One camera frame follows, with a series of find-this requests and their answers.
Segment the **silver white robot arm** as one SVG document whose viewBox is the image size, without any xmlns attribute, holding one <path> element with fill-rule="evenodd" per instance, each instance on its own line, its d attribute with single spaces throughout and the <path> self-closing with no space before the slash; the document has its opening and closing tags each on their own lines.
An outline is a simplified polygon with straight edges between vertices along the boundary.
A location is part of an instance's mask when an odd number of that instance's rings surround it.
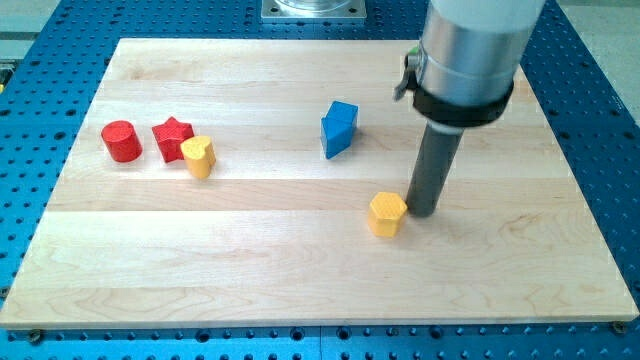
<svg viewBox="0 0 640 360">
<path fill-rule="evenodd" d="M 543 6 L 543 0 L 431 0 L 394 99 L 411 91 L 413 107 L 447 127 L 497 120 Z"/>
</svg>

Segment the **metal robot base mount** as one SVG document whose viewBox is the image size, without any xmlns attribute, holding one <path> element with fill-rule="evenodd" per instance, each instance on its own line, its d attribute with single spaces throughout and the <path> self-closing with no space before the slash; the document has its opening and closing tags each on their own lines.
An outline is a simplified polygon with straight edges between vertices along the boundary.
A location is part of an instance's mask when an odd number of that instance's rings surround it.
<svg viewBox="0 0 640 360">
<path fill-rule="evenodd" d="M 365 0 L 262 0 L 265 21 L 364 20 Z"/>
</svg>

